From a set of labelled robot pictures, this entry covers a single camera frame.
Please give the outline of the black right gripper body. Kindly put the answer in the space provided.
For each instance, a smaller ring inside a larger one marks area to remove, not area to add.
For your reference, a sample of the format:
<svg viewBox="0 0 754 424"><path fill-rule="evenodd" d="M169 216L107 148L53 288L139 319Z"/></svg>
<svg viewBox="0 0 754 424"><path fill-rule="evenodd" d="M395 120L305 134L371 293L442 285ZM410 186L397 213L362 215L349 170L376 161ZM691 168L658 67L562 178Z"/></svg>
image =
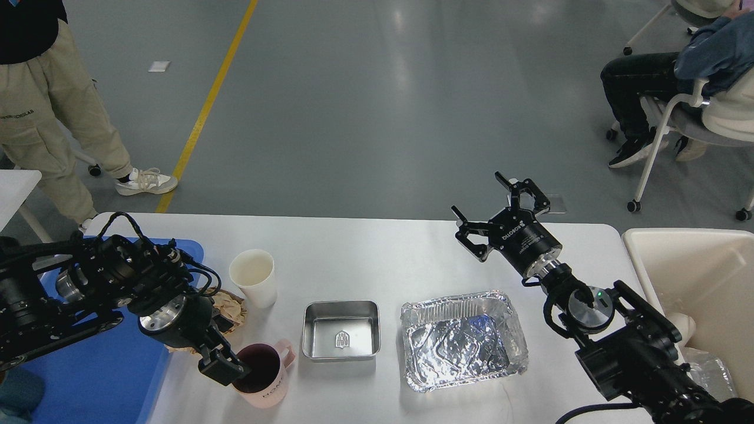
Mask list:
<svg viewBox="0 0 754 424"><path fill-rule="evenodd" d="M507 207L488 220L488 244L500 251L520 276L535 276L558 258L562 244L536 220L532 210Z"/></svg>

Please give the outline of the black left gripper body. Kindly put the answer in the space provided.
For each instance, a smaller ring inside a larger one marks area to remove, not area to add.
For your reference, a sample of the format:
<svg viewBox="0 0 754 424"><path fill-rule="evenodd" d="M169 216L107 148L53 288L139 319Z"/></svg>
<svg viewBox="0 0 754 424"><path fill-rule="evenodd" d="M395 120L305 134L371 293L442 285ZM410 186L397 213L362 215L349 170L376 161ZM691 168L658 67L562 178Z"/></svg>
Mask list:
<svg viewBox="0 0 754 424"><path fill-rule="evenodd" d="M228 350L221 329L228 320L210 298L180 294L150 316L139 318L139 330L173 349L191 348L199 354Z"/></svg>

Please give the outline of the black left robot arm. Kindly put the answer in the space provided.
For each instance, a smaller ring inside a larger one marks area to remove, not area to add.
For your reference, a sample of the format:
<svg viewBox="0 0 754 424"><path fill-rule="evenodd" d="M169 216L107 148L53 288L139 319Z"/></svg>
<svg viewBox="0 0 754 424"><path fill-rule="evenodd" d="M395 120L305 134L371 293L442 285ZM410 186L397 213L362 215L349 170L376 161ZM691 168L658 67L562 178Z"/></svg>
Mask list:
<svg viewBox="0 0 754 424"><path fill-rule="evenodd" d="M120 234L21 245L2 238L2 371L86 340L138 317L143 335L200 354L201 374L223 386L252 370L224 338L232 323L213 296L219 275L178 247L143 234L126 217L135 240Z"/></svg>

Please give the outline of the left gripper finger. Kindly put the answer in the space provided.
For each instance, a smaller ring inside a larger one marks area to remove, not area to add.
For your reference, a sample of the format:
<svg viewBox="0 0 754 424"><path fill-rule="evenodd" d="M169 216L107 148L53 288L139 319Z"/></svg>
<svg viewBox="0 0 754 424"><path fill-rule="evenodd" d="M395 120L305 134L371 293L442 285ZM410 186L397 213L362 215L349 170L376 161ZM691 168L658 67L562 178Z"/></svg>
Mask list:
<svg viewBox="0 0 754 424"><path fill-rule="evenodd" d="M222 386L229 386L251 372L251 367L232 351L230 343L221 333L208 333L199 347L202 359L197 370Z"/></svg>

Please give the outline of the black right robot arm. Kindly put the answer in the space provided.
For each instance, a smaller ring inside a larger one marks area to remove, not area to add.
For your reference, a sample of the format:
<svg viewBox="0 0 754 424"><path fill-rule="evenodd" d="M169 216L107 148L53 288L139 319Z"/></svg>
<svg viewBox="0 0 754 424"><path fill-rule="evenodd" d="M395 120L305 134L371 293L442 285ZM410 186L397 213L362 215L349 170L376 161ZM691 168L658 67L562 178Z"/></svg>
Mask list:
<svg viewBox="0 0 754 424"><path fill-rule="evenodd" d="M531 179L495 178L510 194L508 207L485 222L457 217L456 239L480 262L499 251L525 287L546 294L544 320L558 335L573 339L577 360L606 402L577 408L558 421L609 409L646 409L655 423L751 423L752 402L720 402L677 365L675 325L623 281L611 288L588 286L558 259L562 244L539 223L550 201Z"/></svg>

